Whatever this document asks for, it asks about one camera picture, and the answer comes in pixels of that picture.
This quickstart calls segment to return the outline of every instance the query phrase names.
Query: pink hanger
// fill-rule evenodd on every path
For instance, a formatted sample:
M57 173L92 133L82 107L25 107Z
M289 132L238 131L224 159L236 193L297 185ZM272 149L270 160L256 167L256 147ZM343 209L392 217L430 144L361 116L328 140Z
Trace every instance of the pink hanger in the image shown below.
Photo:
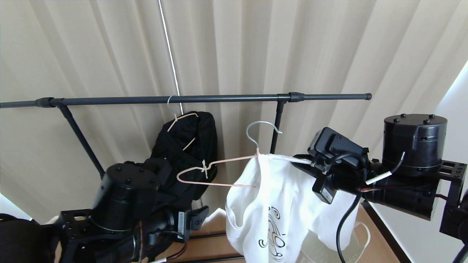
M172 111L172 113L174 113L174 121L172 122L171 126L169 126L168 132L172 129L172 126L174 126L174 124L176 124L176 122L177 122L178 120L182 119L182 118L185 118L185 117L190 116L190 115L195 115L195 116L197 116L198 118L200 118L200 116L198 116L197 113L190 113L190 114L183 115L183 116L181 116L181 117L178 118L176 112L175 112L174 110L172 110L172 109L169 107L169 101L171 100L172 97L174 97L174 95L172 95L172 96L170 96L170 97L168 98L168 108L169 108L170 111ZM192 144L192 142L193 142L194 140L195 140L195 137L189 142L189 144L187 144L187 146L185 146L185 147L182 149L182 151L185 151L185 149L187 149L187 148L190 146L190 144Z
M269 123L269 122L265 122L265 121L256 121L256 122L252 122L251 124L249 124L247 126L247 129L246 129L246 134L247 134L247 138L249 138L251 141L253 141L255 143L255 145L257 146L257 149L256 149L256 153L254 155L251 155L251 156L245 156L245 157L238 157L238 158L233 158L233 159L227 159L227 160L220 160L220 161L214 161L214 162L210 162L210 165L208 165L208 167L192 167L192 168L188 168L188 169L185 169L184 171L180 172L177 174L177 180L179 182L182 182L182 183L191 183L191 184L203 184L203 185L216 185L216 186L237 186L237 187L251 187L251 188L255 188L254 185L245 185L245 184L226 184L226 183L205 183L205 182L193 182L193 181L186 181L186 180L182 180L180 179L180 175L182 175L183 173L186 173L186 172L189 172L189 171L193 171L195 169L198 169L198 170L204 170L205 172L209 169L211 169L211 166L214 165L214 164L218 164L218 163L223 163L223 162L229 162L229 161L240 161L240 160L245 160L245 159L252 159L254 157L257 157L260 153L259 153L259 150L258 150L258 143L257 141L255 141L254 139L252 139L252 137L249 135L249 129L257 124L257 123L266 123L266 124L269 124L271 126L273 126L273 128L275 129L275 131L277 133L282 133L278 130L278 128L276 128L275 125L273 125L272 123Z

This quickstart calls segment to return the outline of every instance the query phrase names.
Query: white t-shirt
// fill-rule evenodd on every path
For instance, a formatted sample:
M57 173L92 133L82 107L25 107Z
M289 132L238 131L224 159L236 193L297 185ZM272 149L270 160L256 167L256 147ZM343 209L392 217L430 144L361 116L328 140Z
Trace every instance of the white t-shirt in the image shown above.
M251 159L226 201L226 234L247 262L293 263L309 230L336 250L336 229L354 196L338 191L328 205L312 192L315 178L295 168L289 156L261 154ZM348 246L357 209L346 220L341 249Z

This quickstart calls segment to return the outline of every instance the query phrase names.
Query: wooden surface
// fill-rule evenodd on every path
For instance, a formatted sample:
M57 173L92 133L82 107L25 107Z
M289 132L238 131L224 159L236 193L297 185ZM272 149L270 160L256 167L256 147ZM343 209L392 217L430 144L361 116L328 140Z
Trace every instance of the wooden surface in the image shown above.
M390 246L385 241L382 234L379 232L371 218L362 206L359 207L357 221L363 222L369 227L371 232L371 241L365 249L360 263L398 263L398 259L393 253ZM226 229L226 219L224 215L217 215L210 222L203 225L200 231L195 231L192 236L204 234L224 233ZM366 230L359 226L356 228L356 236L359 243L364 243L367 240ZM182 244L173 244L160 257L167 257L182 248ZM172 262L202 260L217 257L238 256L239 254L231 247L225 236L212 237L204 239L189 240L187 251L179 258ZM225 261L228 263L243 263L245 260Z

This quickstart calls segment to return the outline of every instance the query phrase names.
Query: hanger hook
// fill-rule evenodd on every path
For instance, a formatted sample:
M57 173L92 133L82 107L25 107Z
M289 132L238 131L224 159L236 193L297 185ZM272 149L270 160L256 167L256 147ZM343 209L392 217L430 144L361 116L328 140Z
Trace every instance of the hanger hook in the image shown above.
M175 116L177 116L176 111L174 111L173 109L171 109L171 107L169 107L169 101L170 101L171 98L174 97L174 96L175 96L175 95L171 95L171 96L168 98L168 103L167 103L167 105L168 105L168 109L169 109L170 111L172 111L172 113L174 113Z
M280 131L278 130L278 128L277 128L274 124L272 124L271 122L266 122L266 121L256 121L256 122L252 122L251 124L249 124L249 125L247 126L247 129L245 130L245 132L247 133L247 138L255 143L255 145L257 146L257 149L258 149L258 142L257 142L256 140L254 140L254 139L249 135L249 129L250 129L253 125L257 124L257 123L266 123L266 124L269 124L269 125L273 126L273 128L275 129L275 131L276 131L277 133L280 133L280 134L282 133L282 132L280 132Z

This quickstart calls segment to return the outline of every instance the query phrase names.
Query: beige curtain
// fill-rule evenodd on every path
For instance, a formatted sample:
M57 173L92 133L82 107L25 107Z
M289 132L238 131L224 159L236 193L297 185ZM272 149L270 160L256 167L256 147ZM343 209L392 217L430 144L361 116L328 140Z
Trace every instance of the beige curtain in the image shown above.
M367 93L371 101L285 106L277 153L330 126L381 155L383 118L431 113L468 59L468 1L161 1L181 95ZM159 3L0 2L1 101L175 95ZM184 104L216 119L220 158L252 154L245 127L274 102ZM71 107L104 167L148 157L165 105ZM99 179L57 109L4 109L1 192L45 221L89 207ZM272 129L251 131L260 151ZM244 163L220 167L233 183ZM226 188L202 198L224 206Z

